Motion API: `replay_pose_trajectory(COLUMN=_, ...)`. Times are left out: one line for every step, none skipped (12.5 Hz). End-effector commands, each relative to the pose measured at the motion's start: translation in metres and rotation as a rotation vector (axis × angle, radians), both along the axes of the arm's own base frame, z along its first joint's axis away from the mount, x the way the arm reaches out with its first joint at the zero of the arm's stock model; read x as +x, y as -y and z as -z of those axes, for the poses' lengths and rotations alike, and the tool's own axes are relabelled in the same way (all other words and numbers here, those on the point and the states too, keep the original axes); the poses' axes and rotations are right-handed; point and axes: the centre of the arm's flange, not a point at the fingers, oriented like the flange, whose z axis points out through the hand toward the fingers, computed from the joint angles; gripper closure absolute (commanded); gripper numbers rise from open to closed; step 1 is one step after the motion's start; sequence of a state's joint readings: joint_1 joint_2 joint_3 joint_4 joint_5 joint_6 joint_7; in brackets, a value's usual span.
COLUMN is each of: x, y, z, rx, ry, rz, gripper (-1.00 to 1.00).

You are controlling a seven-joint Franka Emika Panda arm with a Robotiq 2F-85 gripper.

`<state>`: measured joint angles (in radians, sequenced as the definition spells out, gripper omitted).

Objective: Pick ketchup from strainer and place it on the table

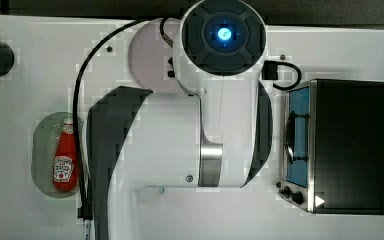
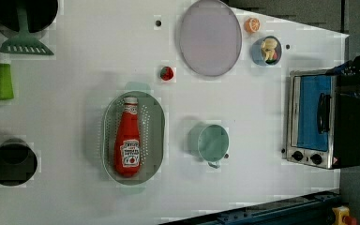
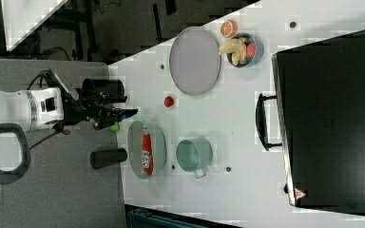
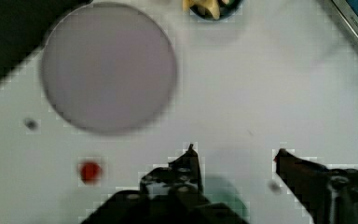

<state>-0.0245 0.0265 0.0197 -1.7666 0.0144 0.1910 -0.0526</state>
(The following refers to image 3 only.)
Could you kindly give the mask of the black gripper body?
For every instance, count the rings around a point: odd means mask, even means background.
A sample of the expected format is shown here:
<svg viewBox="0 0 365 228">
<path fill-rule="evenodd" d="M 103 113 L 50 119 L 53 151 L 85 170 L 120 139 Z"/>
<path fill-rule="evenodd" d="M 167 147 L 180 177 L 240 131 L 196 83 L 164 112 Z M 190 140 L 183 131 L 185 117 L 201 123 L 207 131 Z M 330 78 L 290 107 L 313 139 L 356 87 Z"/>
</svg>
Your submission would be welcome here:
<svg viewBox="0 0 365 228">
<path fill-rule="evenodd" d="M 90 122 L 95 130 L 110 127 L 117 120 L 111 120 L 107 114 L 113 108 L 113 104 L 96 104 L 92 101 L 83 101 L 80 98 L 80 90 L 74 90 L 79 96 L 75 100 L 70 92 L 62 90 L 62 103 L 64 118 L 62 125 L 76 125 L 80 122 Z"/>
</svg>

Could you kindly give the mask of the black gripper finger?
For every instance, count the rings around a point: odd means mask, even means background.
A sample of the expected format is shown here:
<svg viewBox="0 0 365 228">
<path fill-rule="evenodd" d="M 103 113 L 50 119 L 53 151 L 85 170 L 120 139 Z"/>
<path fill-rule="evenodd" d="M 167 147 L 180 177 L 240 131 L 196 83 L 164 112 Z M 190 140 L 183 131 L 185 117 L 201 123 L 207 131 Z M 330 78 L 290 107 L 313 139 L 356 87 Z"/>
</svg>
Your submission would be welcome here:
<svg viewBox="0 0 365 228">
<path fill-rule="evenodd" d="M 110 93 L 103 93 L 101 95 L 101 98 L 103 104 L 119 104 L 119 103 L 124 104 L 127 100 L 126 96 L 119 96 Z"/>
<path fill-rule="evenodd" d="M 124 120 L 136 115 L 137 113 L 138 113 L 137 108 L 132 108 L 132 109 L 112 108 L 107 114 L 107 116 L 111 120 Z"/>
</svg>

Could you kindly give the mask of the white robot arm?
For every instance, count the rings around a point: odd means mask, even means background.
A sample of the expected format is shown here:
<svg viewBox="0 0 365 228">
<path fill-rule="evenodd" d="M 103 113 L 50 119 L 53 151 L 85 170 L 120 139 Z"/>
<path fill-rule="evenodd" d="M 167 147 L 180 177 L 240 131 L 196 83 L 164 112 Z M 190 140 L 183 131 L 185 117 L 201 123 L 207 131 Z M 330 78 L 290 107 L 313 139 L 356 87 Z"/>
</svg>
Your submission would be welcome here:
<svg viewBox="0 0 365 228">
<path fill-rule="evenodd" d="M 92 91 L 67 92 L 59 87 L 0 91 L 0 124 L 18 124 L 25 132 L 63 129 L 91 122 L 95 130 L 110 127 L 138 113 L 137 108 L 112 107 L 125 97 Z"/>
</svg>

